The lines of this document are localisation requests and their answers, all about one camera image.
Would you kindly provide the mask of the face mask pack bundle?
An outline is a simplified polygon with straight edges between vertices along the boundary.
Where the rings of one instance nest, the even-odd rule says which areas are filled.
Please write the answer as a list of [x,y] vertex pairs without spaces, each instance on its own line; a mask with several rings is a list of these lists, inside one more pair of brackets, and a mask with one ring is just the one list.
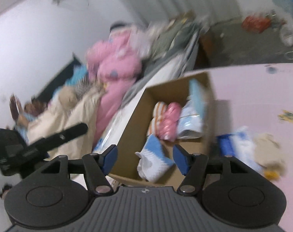
[[192,100],[182,108],[177,125],[177,138],[182,140],[198,139],[203,135],[203,119],[194,108]]

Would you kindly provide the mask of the blue wet wipes pack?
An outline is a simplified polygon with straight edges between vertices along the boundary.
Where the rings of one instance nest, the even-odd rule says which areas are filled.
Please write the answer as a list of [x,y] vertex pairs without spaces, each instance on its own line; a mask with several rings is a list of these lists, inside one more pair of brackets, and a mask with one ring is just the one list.
[[224,134],[216,137],[217,144],[220,148],[220,153],[222,156],[234,157],[236,155],[231,137],[232,134]]

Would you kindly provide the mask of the cream knitted gloves bundle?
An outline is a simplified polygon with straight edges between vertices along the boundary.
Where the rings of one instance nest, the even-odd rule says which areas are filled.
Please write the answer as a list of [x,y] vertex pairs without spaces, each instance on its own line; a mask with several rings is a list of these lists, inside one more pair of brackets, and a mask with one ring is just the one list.
[[267,133],[255,136],[254,143],[254,159],[261,166],[262,175],[269,181],[279,181],[286,173],[285,156],[280,144]]

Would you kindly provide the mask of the brown cardboard box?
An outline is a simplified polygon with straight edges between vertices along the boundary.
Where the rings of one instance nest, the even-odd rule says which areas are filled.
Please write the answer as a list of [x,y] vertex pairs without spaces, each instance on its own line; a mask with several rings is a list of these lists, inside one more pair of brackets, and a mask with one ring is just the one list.
[[208,155],[214,127],[214,94],[208,73],[149,87],[118,141],[118,159],[109,176],[129,186],[176,189],[184,176],[173,159],[173,146]]

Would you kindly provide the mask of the blue white knitted sock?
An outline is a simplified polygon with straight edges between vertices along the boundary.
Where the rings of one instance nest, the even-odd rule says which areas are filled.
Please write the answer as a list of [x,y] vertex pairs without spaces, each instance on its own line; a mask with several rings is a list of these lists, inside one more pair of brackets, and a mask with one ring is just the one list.
[[151,134],[147,137],[140,152],[135,152],[139,158],[136,167],[140,178],[155,183],[174,165],[174,161],[163,151],[160,140]]

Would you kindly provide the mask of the pink plastic wrapped bundle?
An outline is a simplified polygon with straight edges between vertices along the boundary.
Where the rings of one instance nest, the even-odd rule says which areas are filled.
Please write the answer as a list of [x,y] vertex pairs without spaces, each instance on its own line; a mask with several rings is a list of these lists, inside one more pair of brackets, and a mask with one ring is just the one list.
[[167,140],[169,142],[174,142],[177,137],[177,125],[180,118],[182,106],[173,102],[170,103],[167,107],[166,112],[164,113],[158,137],[161,140]]

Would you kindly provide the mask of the orange striped rolled towel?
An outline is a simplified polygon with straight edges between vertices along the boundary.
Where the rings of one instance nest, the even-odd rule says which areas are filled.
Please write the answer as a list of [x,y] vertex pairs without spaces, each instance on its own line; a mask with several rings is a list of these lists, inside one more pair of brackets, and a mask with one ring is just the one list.
[[164,113],[167,110],[167,104],[164,102],[157,102],[154,106],[152,113],[152,120],[149,124],[147,130],[147,137],[150,135],[157,136],[159,134],[160,125],[164,116]]

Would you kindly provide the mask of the beige blanket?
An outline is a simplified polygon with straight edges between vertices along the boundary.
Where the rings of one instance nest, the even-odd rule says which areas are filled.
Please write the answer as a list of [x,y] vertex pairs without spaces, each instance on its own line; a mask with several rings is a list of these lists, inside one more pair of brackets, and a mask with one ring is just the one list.
[[69,159],[80,159],[91,153],[93,138],[96,131],[97,110],[105,90],[101,84],[92,84],[89,91],[77,99],[72,86],[64,86],[59,91],[57,99],[47,110],[30,122],[27,127],[27,138],[30,144],[40,138],[46,138],[68,129],[76,124],[85,123],[88,126],[86,134],[69,141],[48,152],[49,160],[59,155]]

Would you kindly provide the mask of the light blue tissue pack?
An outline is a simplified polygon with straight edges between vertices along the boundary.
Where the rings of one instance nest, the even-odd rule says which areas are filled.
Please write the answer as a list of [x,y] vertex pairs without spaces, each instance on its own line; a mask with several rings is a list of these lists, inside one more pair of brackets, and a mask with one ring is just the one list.
[[197,79],[193,78],[189,81],[189,97],[196,113],[202,116],[205,112],[206,99],[204,88]]

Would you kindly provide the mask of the pink quilt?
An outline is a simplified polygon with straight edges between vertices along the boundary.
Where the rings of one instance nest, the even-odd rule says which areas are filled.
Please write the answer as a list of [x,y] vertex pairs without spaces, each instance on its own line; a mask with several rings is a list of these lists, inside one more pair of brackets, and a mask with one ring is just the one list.
[[135,25],[114,28],[107,40],[97,41],[86,52],[89,80],[105,88],[97,110],[94,146],[141,73],[141,59],[130,44],[130,36],[137,30]]

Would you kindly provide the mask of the pink patterned tablecloth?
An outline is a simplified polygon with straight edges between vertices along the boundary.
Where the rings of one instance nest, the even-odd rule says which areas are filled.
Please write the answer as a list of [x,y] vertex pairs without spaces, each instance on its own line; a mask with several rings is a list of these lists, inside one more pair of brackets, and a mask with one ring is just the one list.
[[246,126],[254,134],[269,133],[281,145],[287,172],[275,184],[287,198],[279,225],[293,231],[293,123],[280,120],[293,113],[293,63],[255,64],[208,69],[217,106],[217,135]]

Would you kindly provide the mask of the grey green bedding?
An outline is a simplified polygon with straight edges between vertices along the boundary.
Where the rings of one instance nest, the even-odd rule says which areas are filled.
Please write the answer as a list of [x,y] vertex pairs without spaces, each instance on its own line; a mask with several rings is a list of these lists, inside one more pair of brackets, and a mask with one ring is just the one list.
[[154,81],[162,82],[165,75],[172,80],[193,70],[198,40],[204,27],[209,29],[207,16],[199,18],[187,12],[170,22],[154,21],[145,30],[137,30],[138,35],[130,40],[142,58],[142,70],[124,95],[120,107],[129,104],[153,77]]

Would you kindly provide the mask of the red snack bag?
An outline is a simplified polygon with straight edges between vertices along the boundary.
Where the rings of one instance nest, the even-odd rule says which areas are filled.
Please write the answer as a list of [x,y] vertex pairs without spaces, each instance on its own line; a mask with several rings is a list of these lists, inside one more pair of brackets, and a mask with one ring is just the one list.
[[242,22],[242,28],[248,32],[253,32],[256,34],[261,34],[271,25],[271,19],[267,17],[247,16]]

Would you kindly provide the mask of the white plastic bag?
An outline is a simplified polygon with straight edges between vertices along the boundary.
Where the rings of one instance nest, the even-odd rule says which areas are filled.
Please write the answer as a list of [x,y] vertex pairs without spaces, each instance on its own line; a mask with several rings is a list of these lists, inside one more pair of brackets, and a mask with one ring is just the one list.
[[286,24],[281,26],[279,37],[285,46],[293,47],[293,32]]

